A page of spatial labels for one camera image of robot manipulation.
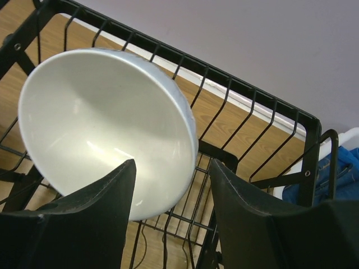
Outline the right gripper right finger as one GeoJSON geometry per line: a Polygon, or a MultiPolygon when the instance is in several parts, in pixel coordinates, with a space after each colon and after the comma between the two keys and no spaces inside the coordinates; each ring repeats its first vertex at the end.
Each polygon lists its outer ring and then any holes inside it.
{"type": "Polygon", "coordinates": [[[358,267],[358,202],[286,203],[216,159],[209,175],[225,268],[358,267]]]}

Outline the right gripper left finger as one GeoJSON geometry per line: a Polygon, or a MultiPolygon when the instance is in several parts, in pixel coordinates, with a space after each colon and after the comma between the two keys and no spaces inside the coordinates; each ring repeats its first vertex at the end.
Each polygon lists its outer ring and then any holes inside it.
{"type": "Polygon", "coordinates": [[[120,268],[136,164],[35,211],[1,213],[2,268],[120,268]]]}

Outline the black wire dish rack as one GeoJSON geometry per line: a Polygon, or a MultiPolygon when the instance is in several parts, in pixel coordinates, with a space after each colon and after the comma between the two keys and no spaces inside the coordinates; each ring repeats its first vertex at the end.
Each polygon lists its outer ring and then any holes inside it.
{"type": "Polygon", "coordinates": [[[312,179],[319,120],[224,71],[78,1],[1,2],[1,210],[36,209],[60,197],[33,166],[20,136],[17,102],[30,72],[66,50],[101,47],[160,66],[185,94],[200,140],[189,190],[166,213],[129,223],[122,268],[222,268],[208,169],[220,159],[274,193],[294,177],[312,179]]]}

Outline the white ribbed bowl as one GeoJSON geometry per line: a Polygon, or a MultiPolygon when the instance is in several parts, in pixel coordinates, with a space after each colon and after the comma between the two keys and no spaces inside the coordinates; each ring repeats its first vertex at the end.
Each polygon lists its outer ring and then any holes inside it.
{"type": "Polygon", "coordinates": [[[51,56],[25,80],[17,116],[33,164],[64,196],[127,160],[136,165],[132,221],[170,210],[190,186],[194,114],[176,82],[138,55],[83,48],[51,56]]]}

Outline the dark blue folded cloth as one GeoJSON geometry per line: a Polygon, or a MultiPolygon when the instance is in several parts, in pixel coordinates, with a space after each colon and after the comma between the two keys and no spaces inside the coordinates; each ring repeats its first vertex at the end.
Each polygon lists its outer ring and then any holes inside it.
{"type": "MultiPolygon", "coordinates": [[[[329,199],[329,173],[331,155],[318,162],[318,173],[315,185],[313,205],[318,205],[329,199]]],[[[358,148],[347,150],[338,149],[336,200],[358,200],[358,148]]]]}

